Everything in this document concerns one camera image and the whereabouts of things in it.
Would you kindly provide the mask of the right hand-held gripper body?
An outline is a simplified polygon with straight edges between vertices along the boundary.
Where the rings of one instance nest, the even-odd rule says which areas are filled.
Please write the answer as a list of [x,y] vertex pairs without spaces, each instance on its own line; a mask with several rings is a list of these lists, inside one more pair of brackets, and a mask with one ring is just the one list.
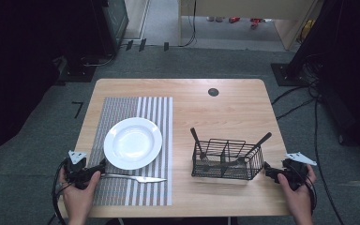
[[278,175],[282,174],[288,180],[290,188],[297,190],[306,182],[308,177],[307,165],[316,166],[317,162],[300,152],[286,154],[282,161],[283,170],[276,169],[274,171],[275,181],[278,182]]

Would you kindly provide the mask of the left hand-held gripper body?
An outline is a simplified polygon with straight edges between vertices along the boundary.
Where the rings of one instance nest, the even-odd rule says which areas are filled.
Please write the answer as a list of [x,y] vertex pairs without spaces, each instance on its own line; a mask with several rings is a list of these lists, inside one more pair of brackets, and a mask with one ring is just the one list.
[[68,151],[64,165],[66,180],[78,189],[86,189],[86,153]]

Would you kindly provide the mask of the silver table knife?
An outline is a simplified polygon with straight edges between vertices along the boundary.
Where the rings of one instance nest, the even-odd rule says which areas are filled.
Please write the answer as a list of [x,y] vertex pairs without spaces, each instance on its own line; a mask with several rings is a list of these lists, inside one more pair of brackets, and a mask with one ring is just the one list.
[[158,177],[146,177],[146,176],[137,176],[137,175],[126,175],[126,174],[115,174],[115,173],[104,173],[100,176],[101,178],[122,178],[122,179],[131,179],[139,183],[159,183],[167,181],[165,178]]

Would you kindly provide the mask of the black wire cutlery basket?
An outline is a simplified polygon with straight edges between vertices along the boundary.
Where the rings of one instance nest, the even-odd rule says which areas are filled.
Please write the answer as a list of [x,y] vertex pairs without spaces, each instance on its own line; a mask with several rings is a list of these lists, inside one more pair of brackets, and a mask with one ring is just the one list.
[[254,150],[245,162],[237,161],[255,143],[223,139],[200,142],[207,160],[200,159],[197,144],[194,143],[192,176],[252,180],[263,168],[262,146]]

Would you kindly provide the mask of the person's left hand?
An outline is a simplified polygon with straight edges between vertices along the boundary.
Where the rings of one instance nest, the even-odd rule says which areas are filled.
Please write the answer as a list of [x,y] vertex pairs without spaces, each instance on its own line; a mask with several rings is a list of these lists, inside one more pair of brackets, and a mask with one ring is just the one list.
[[66,181],[65,170],[60,169],[59,181],[66,187],[63,191],[63,199],[68,218],[88,218],[99,179],[100,175],[95,174],[86,189],[78,189]]

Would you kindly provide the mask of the person's right hand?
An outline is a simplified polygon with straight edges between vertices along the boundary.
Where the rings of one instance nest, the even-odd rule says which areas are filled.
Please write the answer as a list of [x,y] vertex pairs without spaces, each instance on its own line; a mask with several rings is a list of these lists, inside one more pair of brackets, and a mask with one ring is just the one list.
[[299,187],[297,190],[292,190],[289,186],[288,180],[282,174],[277,176],[281,188],[286,197],[286,203],[289,211],[293,217],[311,216],[311,199],[309,195],[309,187],[316,181],[316,175],[310,165],[307,165],[308,175],[306,184]]

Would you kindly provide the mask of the grey striped placemat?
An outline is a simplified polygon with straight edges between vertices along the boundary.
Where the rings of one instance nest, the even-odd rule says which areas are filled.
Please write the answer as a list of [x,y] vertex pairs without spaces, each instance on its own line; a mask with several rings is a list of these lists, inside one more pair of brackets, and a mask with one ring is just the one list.
[[[162,147],[157,157],[137,170],[114,167],[104,155],[103,144],[108,131],[118,122],[141,117],[155,123],[162,134]],[[95,205],[162,206],[172,203],[173,167],[173,99],[171,97],[107,97],[104,99],[97,133],[89,155],[90,168],[105,159],[105,173],[165,178],[159,183],[139,183],[131,179],[101,178]]]

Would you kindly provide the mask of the white round plate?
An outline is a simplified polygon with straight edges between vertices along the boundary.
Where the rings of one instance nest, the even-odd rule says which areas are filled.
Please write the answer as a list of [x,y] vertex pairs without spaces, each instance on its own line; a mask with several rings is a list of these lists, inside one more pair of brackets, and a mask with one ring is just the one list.
[[162,134],[152,121],[132,117],[115,124],[106,134],[105,158],[116,168],[137,170],[150,164],[162,147]]

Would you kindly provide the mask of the black stand base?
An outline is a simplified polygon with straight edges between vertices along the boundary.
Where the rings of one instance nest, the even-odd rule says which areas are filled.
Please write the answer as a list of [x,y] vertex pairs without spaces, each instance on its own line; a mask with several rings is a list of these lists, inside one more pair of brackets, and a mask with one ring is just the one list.
[[62,83],[90,83],[96,71],[96,67],[86,65],[78,57],[67,59],[65,56],[60,58],[58,69],[60,72],[58,81]]
[[296,68],[291,64],[273,63],[271,69],[278,86],[309,86],[317,78],[309,73],[305,67]]

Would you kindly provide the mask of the dark cabinet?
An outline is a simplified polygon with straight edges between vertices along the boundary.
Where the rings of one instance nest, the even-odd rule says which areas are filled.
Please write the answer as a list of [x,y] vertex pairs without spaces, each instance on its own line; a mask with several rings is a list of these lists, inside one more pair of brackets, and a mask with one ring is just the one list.
[[128,26],[125,0],[91,0],[91,4],[97,29],[97,55],[116,55]]

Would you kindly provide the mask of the yellow object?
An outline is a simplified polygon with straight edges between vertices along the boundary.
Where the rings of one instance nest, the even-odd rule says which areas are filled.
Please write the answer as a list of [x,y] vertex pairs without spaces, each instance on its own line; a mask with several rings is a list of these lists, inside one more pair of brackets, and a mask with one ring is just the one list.
[[302,27],[302,30],[301,30],[298,38],[297,38],[297,41],[298,41],[299,43],[302,43],[302,42],[306,39],[306,37],[307,37],[309,31],[311,30],[311,28],[313,27],[314,23],[315,23],[314,20],[308,20],[308,21],[306,21],[306,23],[305,23],[304,26]]

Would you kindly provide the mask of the light wooden desk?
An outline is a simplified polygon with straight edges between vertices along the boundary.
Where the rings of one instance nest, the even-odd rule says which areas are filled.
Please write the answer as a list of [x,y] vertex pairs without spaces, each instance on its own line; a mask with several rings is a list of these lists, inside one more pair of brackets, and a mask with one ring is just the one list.
[[317,19],[323,0],[177,0],[178,43],[183,16],[273,19],[285,50],[289,50],[308,20]]

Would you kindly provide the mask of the black-handled spoon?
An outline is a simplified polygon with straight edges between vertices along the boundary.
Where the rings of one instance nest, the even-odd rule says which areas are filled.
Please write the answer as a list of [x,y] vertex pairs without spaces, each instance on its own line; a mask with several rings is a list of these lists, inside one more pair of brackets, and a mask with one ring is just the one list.
[[255,143],[250,150],[248,150],[242,157],[239,157],[237,161],[245,162],[248,156],[251,156],[251,153],[265,143],[272,136],[271,132],[267,132],[257,143]]

